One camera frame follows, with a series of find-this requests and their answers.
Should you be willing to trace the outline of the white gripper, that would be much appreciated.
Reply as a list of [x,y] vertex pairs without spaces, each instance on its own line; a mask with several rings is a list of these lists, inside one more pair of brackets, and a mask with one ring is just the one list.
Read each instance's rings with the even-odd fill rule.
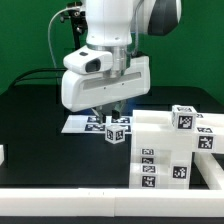
[[80,75],[66,71],[62,78],[62,104],[72,112],[92,108],[99,124],[106,122],[102,105],[115,104],[112,118],[121,118],[125,102],[121,100],[144,95],[150,90],[149,57],[133,58],[130,67],[119,78],[106,78],[103,73]]

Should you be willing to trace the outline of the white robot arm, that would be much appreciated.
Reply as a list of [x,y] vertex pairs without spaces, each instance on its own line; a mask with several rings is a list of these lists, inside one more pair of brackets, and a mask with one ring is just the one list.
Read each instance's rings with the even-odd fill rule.
[[138,44],[131,36],[167,35],[178,25],[181,10],[181,0],[84,0],[86,45],[63,60],[62,104],[102,117],[102,107],[113,103],[117,118],[124,100],[150,89],[149,58],[128,50]]

